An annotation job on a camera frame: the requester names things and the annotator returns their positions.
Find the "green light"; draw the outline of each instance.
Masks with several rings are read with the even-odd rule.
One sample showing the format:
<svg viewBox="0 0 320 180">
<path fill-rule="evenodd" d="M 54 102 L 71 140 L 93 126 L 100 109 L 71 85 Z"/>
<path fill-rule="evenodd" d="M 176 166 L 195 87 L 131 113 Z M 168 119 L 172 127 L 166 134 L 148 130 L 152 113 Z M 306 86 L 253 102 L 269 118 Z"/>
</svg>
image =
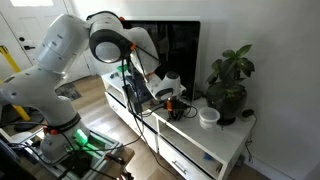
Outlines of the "green light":
<svg viewBox="0 0 320 180">
<path fill-rule="evenodd" d="M 88 137 L 84 134 L 84 132 L 81 129 L 78 129 L 76 133 L 74 134 L 76 142 L 80 145 L 83 146 L 87 144 L 88 142 Z"/>
</svg>

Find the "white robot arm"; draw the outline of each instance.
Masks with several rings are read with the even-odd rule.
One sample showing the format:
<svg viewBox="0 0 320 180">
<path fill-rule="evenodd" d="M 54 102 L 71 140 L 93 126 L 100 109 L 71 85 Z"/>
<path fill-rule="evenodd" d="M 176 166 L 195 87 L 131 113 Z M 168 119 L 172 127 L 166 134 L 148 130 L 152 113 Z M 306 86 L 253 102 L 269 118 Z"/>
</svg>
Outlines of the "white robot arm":
<svg viewBox="0 0 320 180">
<path fill-rule="evenodd" d="M 179 75 L 170 72 L 161 81 L 154 74 L 159 65 L 158 55 L 144 29 L 123 29 L 119 18 L 111 12 L 97 13 L 87 21 L 61 15 L 51 24 L 38 48 L 38 64 L 12 75 L 0 86 L 0 97 L 6 102 L 34 107 L 48 121 L 48 133 L 41 143 L 43 156 L 48 162 L 56 162 L 66 154 L 68 142 L 61 133 L 72 143 L 75 143 L 73 137 L 78 129 L 90 135 L 71 101 L 58 97 L 54 91 L 87 48 L 97 60 L 105 63 L 130 57 L 157 100 L 180 94 Z"/>
</svg>

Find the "door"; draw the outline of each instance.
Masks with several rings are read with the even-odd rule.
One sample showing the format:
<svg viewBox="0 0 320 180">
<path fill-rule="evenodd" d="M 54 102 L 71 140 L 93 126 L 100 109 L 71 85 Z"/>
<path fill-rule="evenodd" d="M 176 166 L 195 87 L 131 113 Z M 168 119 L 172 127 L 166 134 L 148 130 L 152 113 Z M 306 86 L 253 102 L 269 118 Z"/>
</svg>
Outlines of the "door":
<svg viewBox="0 0 320 180">
<path fill-rule="evenodd" d="M 20 48 L 19 43 L 14 37 L 10 30 L 10 27 L 4 20 L 3 16 L 0 14 L 0 46 L 5 46 L 12 58 L 15 60 L 17 65 L 21 70 L 27 69 L 32 66 L 23 50 Z M 0 80 L 4 80 L 11 76 L 15 72 L 5 59 L 5 57 L 0 53 Z"/>
<path fill-rule="evenodd" d="M 36 63 L 35 56 L 37 47 L 41 44 L 50 24 L 60 14 L 68 13 L 64 0 L 41 0 L 51 2 L 51 5 L 49 4 L 49 6 L 14 6 L 11 1 L 19 0 L 1 0 L 0 10 L 22 50 L 34 65 Z M 81 56 L 75 62 L 67 82 L 89 75 L 91 75 L 91 71 L 87 59 L 84 56 Z"/>
</svg>

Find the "white tv stand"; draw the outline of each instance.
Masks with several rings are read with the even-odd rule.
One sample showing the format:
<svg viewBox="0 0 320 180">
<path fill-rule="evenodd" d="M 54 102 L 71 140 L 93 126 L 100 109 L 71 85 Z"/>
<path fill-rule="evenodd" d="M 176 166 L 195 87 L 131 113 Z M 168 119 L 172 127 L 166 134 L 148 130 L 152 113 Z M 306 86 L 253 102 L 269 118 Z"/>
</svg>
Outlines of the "white tv stand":
<svg viewBox="0 0 320 180">
<path fill-rule="evenodd" d="M 132 114 L 126 108 L 122 79 L 118 76 L 111 78 L 115 72 L 102 76 L 109 105 L 140 135 Z M 192 105 L 198 110 L 207 106 L 204 98 L 192 102 Z M 195 110 L 191 110 L 189 116 L 194 113 Z M 215 126 L 204 130 L 199 124 L 199 115 L 167 121 L 168 113 L 165 109 L 153 112 L 143 121 L 137 119 L 149 146 L 185 179 L 227 179 L 254 124 L 254 119 L 246 122 L 237 119 L 230 126 Z M 205 152 L 214 160 L 204 159 Z"/>
</svg>

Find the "tv screen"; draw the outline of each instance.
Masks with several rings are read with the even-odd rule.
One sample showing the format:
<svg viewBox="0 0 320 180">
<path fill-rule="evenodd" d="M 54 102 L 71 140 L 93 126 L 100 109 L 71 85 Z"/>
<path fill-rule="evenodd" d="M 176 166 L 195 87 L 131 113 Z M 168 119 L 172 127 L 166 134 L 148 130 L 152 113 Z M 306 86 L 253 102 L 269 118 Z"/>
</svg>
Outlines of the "tv screen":
<svg viewBox="0 0 320 180">
<path fill-rule="evenodd" d="M 156 74 L 163 79 L 168 71 L 178 73 L 181 84 L 187 89 L 183 95 L 192 100 L 200 22 L 127 20 L 123 25 L 126 29 L 142 27 L 147 30 L 161 62 Z"/>
</svg>

